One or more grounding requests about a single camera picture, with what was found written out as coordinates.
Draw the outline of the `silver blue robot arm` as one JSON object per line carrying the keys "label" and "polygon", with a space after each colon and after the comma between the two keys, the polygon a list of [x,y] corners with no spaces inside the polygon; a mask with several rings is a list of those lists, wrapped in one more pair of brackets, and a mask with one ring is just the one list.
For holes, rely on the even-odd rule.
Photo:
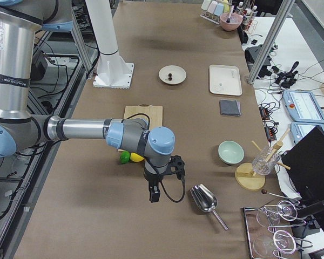
{"label": "silver blue robot arm", "polygon": [[60,116],[57,104],[65,90],[53,86],[35,97],[29,110],[31,79],[42,79],[48,59],[35,51],[36,33],[75,33],[76,45],[82,34],[76,28],[71,1],[0,1],[0,158],[45,142],[69,139],[104,139],[109,146],[142,156],[149,200],[158,202],[163,177],[182,176],[182,162],[172,155],[174,133],[167,127],[150,128],[143,113],[126,119],[70,119]]}

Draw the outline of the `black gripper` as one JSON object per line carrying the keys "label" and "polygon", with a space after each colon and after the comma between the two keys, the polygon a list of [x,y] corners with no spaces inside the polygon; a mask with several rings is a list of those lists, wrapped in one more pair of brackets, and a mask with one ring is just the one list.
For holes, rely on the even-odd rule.
{"label": "black gripper", "polygon": [[169,164],[162,167],[154,166],[150,161],[144,162],[144,177],[148,181],[149,186],[149,201],[158,202],[160,199],[159,182],[167,175],[170,171]]}

